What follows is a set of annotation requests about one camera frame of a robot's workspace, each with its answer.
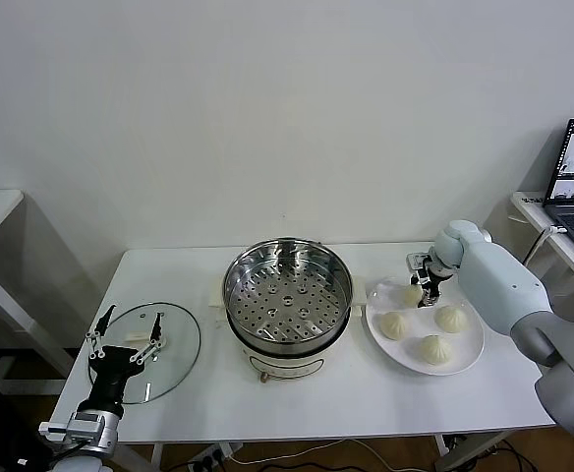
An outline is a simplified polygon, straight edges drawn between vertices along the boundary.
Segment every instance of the white wall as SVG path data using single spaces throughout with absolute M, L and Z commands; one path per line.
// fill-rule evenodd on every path
M 481 223 L 573 116 L 574 1 L 0 1 L 0 188 L 84 320 L 126 248 Z

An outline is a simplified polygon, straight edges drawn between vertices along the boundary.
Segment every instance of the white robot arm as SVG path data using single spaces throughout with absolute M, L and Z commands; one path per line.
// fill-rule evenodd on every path
M 536 393 L 548 415 L 574 435 L 574 323 L 553 313 L 541 282 L 469 221 L 451 221 L 428 254 L 410 254 L 407 262 L 412 283 L 423 287 L 419 306 L 433 305 L 439 283 L 457 273 L 488 326 L 547 368 Z

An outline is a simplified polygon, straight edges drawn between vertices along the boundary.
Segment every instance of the cable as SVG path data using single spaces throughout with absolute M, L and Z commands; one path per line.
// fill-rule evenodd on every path
M 267 469 L 283 469 L 283 470 L 293 470 L 300 469 L 301 467 L 317 467 L 318 469 L 328 470 L 330 472 L 339 472 L 342 470 L 358 470 L 359 472 L 369 472 L 366 469 L 357 467 L 356 465 L 347 465 L 346 467 L 326 467 L 325 465 L 318 464 L 316 462 L 305 462 L 297 465 L 278 465 L 278 464 L 267 464 L 263 465 L 258 472 L 265 472 Z
M 514 454 L 514 457 L 516 457 L 516 463 L 519 466 L 519 472 L 523 472 L 523 462 L 521 462 L 521 458 L 519 457 L 519 454 L 512 449 L 508 449 L 507 447 L 497 447 L 494 451 L 499 452 L 501 450 L 503 450 L 505 452 L 512 452 Z
M 221 469 L 221 472 L 226 472 L 226 466 L 224 465 L 224 454 L 220 448 L 218 448 L 212 452 L 212 458 L 215 459 L 217 461 L 217 463 L 219 464 L 219 468 Z
M 329 444 L 317 445 L 316 447 L 311 447 L 309 449 L 303 450 L 302 452 L 298 452 L 297 454 L 279 455 L 278 457 L 268 457 L 267 459 L 251 460 L 250 462 L 244 462 L 242 460 L 237 460 L 237 459 L 235 459 L 234 456 L 231 456 L 230 460 L 232 460 L 233 462 L 236 462 L 240 465 L 261 464 L 262 462 L 269 462 L 270 460 L 291 459 L 292 457 L 298 457 L 300 455 L 305 455 L 305 454 L 311 452 L 312 450 L 324 449 L 325 447 L 331 447 L 332 445 L 340 444 L 340 443 L 343 443 L 344 441 L 346 441 L 346 440 L 339 440 L 339 441 L 330 442 Z
M 189 465 L 194 465 L 194 466 L 199 466 L 201 467 L 201 462 L 198 462 L 196 460 L 192 460 L 191 462 L 180 462 L 179 464 L 173 465 L 171 467 L 169 467 L 168 469 L 165 470 L 165 472 L 172 472 L 180 467 L 186 467 Z
M 361 442 L 359 440 L 348 440 L 348 441 L 352 441 L 353 443 L 357 443 L 363 447 L 365 447 L 367 450 L 369 450 L 372 454 L 374 454 L 376 456 L 376 458 L 378 460 L 381 461 L 381 463 L 387 468 L 387 470 L 389 470 L 390 472 L 427 472 L 425 469 L 417 469 L 415 467 L 406 467 L 404 469 L 395 469 L 393 467 L 390 467 L 390 465 L 385 462 L 385 459 L 383 459 L 383 457 L 381 457 L 378 452 L 376 452 L 372 447 L 370 447 L 369 445 L 367 445 L 365 442 Z
M 541 232 L 541 234 L 539 234 L 539 237 L 536 238 L 536 241 L 534 241 L 534 244 L 530 248 L 530 251 L 528 251 L 527 256 L 525 256 L 525 258 L 523 258 L 523 262 L 522 262 L 523 266 L 527 266 L 529 261 L 532 259 L 532 257 L 536 253 L 536 251 L 545 243 L 547 238 L 553 236 L 554 234 L 558 234 L 558 233 L 566 233 L 566 228 L 564 228 L 563 226 L 554 226 L 554 225 L 548 226 L 547 228 L 545 228 Z
M 475 470 L 475 468 L 477 467 L 477 463 L 480 460 L 485 459 L 486 457 L 489 457 L 493 454 L 495 454 L 495 450 L 491 449 L 491 450 L 488 450 L 482 454 L 476 455 L 472 459 L 469 459 L 466 462 L 464 462 L 463 464 L 455 467 L 452 470 L 452 472 L 473 472 Z
M 385 459 L 383 459 L 383 457 L 381 457 L 378 452 L 376 452 L 372 447 L 370 447 L 369 445 L 367 445 L 365 442 L 361 442 L 359 440 L 339 440 L 339 441 L 334 441 L 334 442 L 330 442 L 329 444 L 324 444 L 324 445 L 317 445 L 316 447 L 311 447 L 309 449 L 303 450 L 302 452 L 298 452 L 296 454 L 288 454 L 288 455 L 279 455 L 277 457 L 268 457 L 266 459 L 259 459 L 259 460 L 251 460 L 250 462 L 244 462 L 241 460 L 237 460 L 234 457 L 230 457 L 230 459 L 233 462 L 236 462 L 237 464 L 240 465 L 252 465 L 252 464 L 261 464 L 263 462 L 269 462 L 271 460 L 281 460 L 281 459 L 290 459 L 293 457 L 298 457 L 300 455 L 305 455 L 313 450 L 317 450 L 317 449 L 324 449 L 326 447 L 331 447 L 332 445 L 336 445 L 336 444 L 340 444 L 340 443 L 344 443 L 345 441 L 351 441 L 353 443 L 357 443 L 362 447 L 365 447 L 367 450 L 369 450 L 372 454 L 374 454 L 374 456 L 376 456 L 376 458 L 385 466 L 385 468 L 389 471 L 389 472 L 427 472 L 425 469 L 417 469 L 415 467 L 406 467 L 403 469 L 395 469 L 393 467 L 391 467 L 386 461 Z
M 201 460 L 201 466 L 204 469 L 204 472 L 212 472 L 212 457 L 206 455 L 204 459 Z
M 73 454 L 74 452 L 77 452 L 78 450 L 80 450 L 82 447 L 84 447 L 87 444 L 88 444 L 88 441 L 80 442 L 78 445 L 71 447 L 70 449 L 67 449 L 63 452 L 60 452 L 59 454 L 54 455 L 53 457 L 51 457 L 49 459 L 49 462 L 57 462 L 60 459 L 64 459 L 65 457 L 68 457 L 69 455 Z
M 523 454 L 521 454 L 518 450 L 516 450 L 510 441 L 508 441 L 508 440 L 503 440 L 503 442 L 507 444 L 507 446 L 510 448 L 510 450 L 511 450 L 514 454 L 516 454 L 517 457 L 520 457 L 520 458 L 523 459 L 525 462 L 527 462 L 534 472 L 538 472 L 538 471 L 539 471 L 539 468 L 538 468 L 536 465 L 534 465 L 534 462 L 532 462 L 530 459 L 528 459 L 528 458 L 525 457 Z

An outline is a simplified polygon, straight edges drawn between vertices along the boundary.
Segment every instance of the white table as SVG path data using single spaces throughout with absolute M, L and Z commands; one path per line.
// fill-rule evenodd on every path
M 0 224 L 16 208 L 23 199 L 23 193 L 20 190 L 0 190 Z M 73 366 L 73 359 L 64 349 L 62 349 L 51 335 L 36 320 L 31 318 L 23 308 L 6 292 L 0 285 L 0 307 L 4 311 L 5 320 L 8 325 L 20 332 L 26 332 L 32 343 L 32 347 L 51 364 L 61 375 L 68 377 Z M 0 379 L 2 374 L 9 369 L 10 362 L 0 363 Z M 23 391 L 23 381 L 16 382 L 17 390 Z M 47 383 L 45 388 L 53 389 L 57 386 L 55 383 Z M 0 388 L 4 392 L 9 388 Z
M 429 243 L 331 246 L 370 290 L 409 273 L 405 256 Z M 199 443 L 366 438 L 485 432 L 551 425 L 534 383 L 540 373 L 513 342 L 486 326 L 486 349 L 469 371 L 436 378 L 386 358 L 351 319 L 329 363 L 293 382 L 258 381 L 228 323 L 209 308 L 214 283 L 244 248 L 127 252 L 97 319 L 139 304 L 169 301 L 190 310 L 201 327 L 201 353 L 189 376 L 164 396 L 125 406 L 121 443 Z M 83 345 L 52 421 L 65 422 L 88 396 Z
M 511 202 L 539 232 L 555 224 L 543 208 L 541 192 L 515 192 Z M 555 253 L 566 263 L 553 264 L 542 276 L 550 295 L 569 295 L 574 292 L 574 242 L 566 234 L 555 234 L 548 239 Z

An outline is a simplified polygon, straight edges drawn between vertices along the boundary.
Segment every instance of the wooden floor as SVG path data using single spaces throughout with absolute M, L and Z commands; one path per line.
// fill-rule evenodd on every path
M 46 367 L 32 353 L 22 353 L 19 362 L 12 370 L 11 378 L 31 378 L 36 372 L 39 378 L 51 378 L 52 370 Z M 41 421 L 47 421 L 57 397 L 53 396 L 11 396 L 9 400 L 33 431 Z M 574 471 L 574 439 L 560 428 L 545 428 L 515 432 L 509 439 L 520 453 L 527 456 L 542 472 Z M 438 458 L 437 448 L 432 437 L 392 438 L 366 440 L 391 467 L 417 467 L 432 471 L 432 465 Z M 309 447 L 330 442 L 255 442 L 247 443 L 235 457 L 241 461 L 259 460 L 265 457 L 292 454 Z M 133 448 L 146 458 L 151 457 L 151 445 L 134 445 Z M 161 469 L 166 471 L 177 463 L 187 461 L 205 448 L 205 444 L 168 444 L 164 447 Z M 304 462 L 316 462 L 327 467 L 345 467 L 354 465 L 369 472 L 385 472 L 385 467 L 367 449 L 355 442 L 342 442 L 328 448 L 319 449 L 306 455 L 275 461 L 280 465 L 296 465 Z M 118 466 L 110 464 L 115 471 Z M 239 465 L 226 461 L 227 472 L 257 472 L 264 464 Z M 299 471 L 319 472 L 314 467 L 299 468 Z M 478 462 L 478 472 L 518 471 L 517 461 L 509 452 L 499 452 Z

